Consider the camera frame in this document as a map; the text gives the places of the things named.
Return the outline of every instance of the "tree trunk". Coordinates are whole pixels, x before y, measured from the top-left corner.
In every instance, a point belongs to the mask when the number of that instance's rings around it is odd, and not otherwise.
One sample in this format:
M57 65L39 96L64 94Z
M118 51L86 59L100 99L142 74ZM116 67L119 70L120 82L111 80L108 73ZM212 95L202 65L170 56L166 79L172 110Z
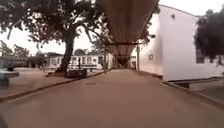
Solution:
M72 52L74 47L74 37L67 36L65 39L65 54L62 59L60 68L56 72L67 72L68 64L71 60Z

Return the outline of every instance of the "paved ground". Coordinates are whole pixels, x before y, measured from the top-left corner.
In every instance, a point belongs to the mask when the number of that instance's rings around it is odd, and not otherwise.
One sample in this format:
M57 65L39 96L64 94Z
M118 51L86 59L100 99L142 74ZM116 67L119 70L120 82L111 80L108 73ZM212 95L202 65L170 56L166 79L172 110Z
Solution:
M4 103L0 111L9 128L224 127L223 111L128 70Z

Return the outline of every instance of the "curb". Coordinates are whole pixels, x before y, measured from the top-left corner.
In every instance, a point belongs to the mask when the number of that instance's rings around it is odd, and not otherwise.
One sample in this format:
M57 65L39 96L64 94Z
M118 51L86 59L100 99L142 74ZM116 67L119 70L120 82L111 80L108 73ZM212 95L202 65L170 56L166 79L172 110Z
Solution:
M51 85L47 85L47 86L44 86L44 87L36 88L36 89L33 89L33 90L29 90L29 91L13 94L13 95L10 95L10 96L2 97L2 98L0 98L0 104L4 103L4 102L7 102L7 101L10 101L10 100L21 98L23 96L27 96L27 95L30 95L30 94L33 94L33 93L37 93L39 91L47 90L49 88L62 86L64 84L68 84L68 83L79 81L79 80L83 80L83 79L88 79L88 78L93 77L93 76L98 76L98 75L101 75L103 73L104 72L100 72L100 73L96 73L94 75L87 76L85 78L77 78L77 79L68 80L68 81L65 81L65 82L59 82L59 83L56 83L56 84L51 84Z
M195 96L198 99L200 99L200 100L202 100L202 101L204 101L206 103L212 104L213 106L218 107L218 108L224 110L224 102L222 102L220 100L214 99L213 97L204 95L204 94L199 93L199 92L193 92L193 91L191 91L189 89L186 89L186 88L181 87L181 86L179 86L177 84L174 84L174 83L170 83L170 82L162 82L162 83L166 84L166 85L168 85L170 87L173 87L175 89L178 89L180 91L184 91L185 93L188 93L188 94L190 94L192 96Z

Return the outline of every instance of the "concrete pathway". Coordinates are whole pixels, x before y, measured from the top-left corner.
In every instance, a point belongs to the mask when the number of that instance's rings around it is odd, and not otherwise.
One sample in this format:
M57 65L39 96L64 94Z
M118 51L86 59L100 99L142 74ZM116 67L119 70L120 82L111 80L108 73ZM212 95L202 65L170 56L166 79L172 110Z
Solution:
M38 69L20 68L19 77L10 79L9 87L0 87L0 103L5 99L11 99L10 97L17 97L27 92L32 92L41 88L51 87L52 85L59 83L65 83L77 80L76 78L69 79L64 77L45 77L48 72L42 72ZM88 72L88 76L94 76L102 73L102 70L94 70Z
M0 111L9 128L224 128L223 111L129 70L26 96Z

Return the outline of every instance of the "white building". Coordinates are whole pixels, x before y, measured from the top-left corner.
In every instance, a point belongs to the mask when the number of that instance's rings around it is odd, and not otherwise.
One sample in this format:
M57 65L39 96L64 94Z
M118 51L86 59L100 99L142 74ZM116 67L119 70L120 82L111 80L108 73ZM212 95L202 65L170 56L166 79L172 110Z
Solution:
M48 58L47 66L49 68L59 68L62 63L63 56L56 56ZM89 53L85 55L72 55L71 61L69 63L69 68L75 69L78 68L78 60L80 59L81 67L82 68L93 68L93 69L103 69L103 53ZM112 55L106 55L106 62L108 68L112 68Z
M18 58L15 56L5 56L0 57L0 68L7 68L9 65L13 65L14 67L24 67L26 66L27 58Z
M198 17L164 5L160 10L150 21L149 31L156 38L140 46L140 71L162 76L165 81L220 76L223 67L204 58L194 45Z

